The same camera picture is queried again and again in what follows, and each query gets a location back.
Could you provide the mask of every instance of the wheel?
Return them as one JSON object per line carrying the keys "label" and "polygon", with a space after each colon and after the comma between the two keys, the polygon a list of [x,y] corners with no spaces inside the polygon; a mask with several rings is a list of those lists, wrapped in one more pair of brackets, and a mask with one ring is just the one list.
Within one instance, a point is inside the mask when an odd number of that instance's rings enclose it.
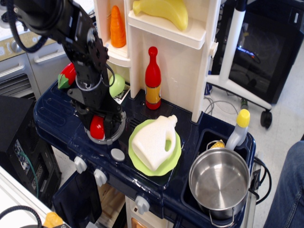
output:
{"label": "wheel", "polygon": [[261,114],[261,125],[268,129],[272,122],[272,114],[269,110],[263,111]]}

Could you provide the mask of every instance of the white bottle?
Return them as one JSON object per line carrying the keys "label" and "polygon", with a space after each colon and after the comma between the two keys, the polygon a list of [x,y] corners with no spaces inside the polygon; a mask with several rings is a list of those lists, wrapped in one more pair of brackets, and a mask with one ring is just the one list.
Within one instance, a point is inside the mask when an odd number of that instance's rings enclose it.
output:
{"label": "white bottle", "polygon": [[247,109],[242,109],[237,115],[236,127],[226,143],[227,149],[234,150],[236,146],[240,146],[244,142],[248,132],[249,122],[250,112]]}
{"label": "white bottle", "polygon": [[[157,170],[173,153],[176,143],[174,129],[176,123],[175,115],[169,117],[161,115],[134,136],[132,140],[134,153],[151,171]],[[166,140],[171,141],[168,150],[165,149]]]}

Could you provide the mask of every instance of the white stand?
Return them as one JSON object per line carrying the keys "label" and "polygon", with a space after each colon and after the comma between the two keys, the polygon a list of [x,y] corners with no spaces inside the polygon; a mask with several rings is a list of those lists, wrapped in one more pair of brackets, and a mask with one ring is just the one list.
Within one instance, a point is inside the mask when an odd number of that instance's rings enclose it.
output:
{"label": "white stand", "polygon": [[240,85],[236,84],[235,82],[231,81],[228,78],[231,70],[234,54],[238,44],[237,42],[238,37],[242,29],[244,16],[245,16],[245,11],[240,12],[234,9],[220,73],[219,75],[208,75],[207,82],[215,86],[218,86],[220,88],[223,88],[225,90],[228,90],[270,111],[271,104],[262,100],[258,96],[254,95],[253,93],[249,92],[248,90],[244,89],[243,87],[241,87]]}

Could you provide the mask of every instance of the stainless steel pot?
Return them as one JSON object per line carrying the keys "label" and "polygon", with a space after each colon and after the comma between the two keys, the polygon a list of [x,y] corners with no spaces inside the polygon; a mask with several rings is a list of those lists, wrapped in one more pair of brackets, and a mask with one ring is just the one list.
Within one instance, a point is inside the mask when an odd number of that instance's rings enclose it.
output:
{"label": "stainless steel pot", "polygon": [[[189,187],[200,208],[219,228],[230,227],[234,216],[243,208],[250,185],[249,168],[235,151],[213,148],[200,154],[189,174]],[[220,226],[213,219],[232,218]]]}

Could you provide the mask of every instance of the toy spray bottle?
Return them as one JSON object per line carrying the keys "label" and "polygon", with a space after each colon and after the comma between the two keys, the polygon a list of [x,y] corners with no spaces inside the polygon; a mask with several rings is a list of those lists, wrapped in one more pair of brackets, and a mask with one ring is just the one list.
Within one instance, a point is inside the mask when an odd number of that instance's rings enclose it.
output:
{"label": "toy spray bottle", "polygon": [[242,109],[237,115],[236,127],[226,143],[227,149],[234,150],[236,146],[240,146],[244,142],[248,132],[249,122],[250,112],[247,109]]}

